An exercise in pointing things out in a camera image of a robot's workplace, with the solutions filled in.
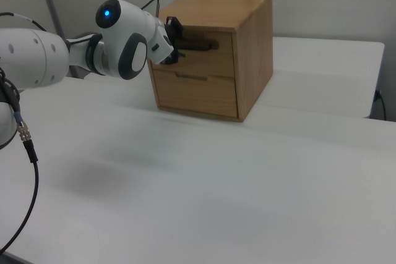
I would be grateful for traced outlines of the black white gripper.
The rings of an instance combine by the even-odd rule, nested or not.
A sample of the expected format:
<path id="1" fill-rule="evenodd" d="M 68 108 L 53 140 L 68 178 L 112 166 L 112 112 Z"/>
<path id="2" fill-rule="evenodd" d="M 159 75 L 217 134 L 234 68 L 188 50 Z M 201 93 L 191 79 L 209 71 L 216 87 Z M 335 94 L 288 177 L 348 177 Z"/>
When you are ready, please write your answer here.
<path id="1" fill-rule="evenodd" d="M 147 43 L 147 56 L 154 64 L 176 64 L 184 53 L 173 48 L 171 40 L 183 39 L 183 26 L 177 17 L 168 16 L 165 26 L 156 27 L 153 38 Z"/>

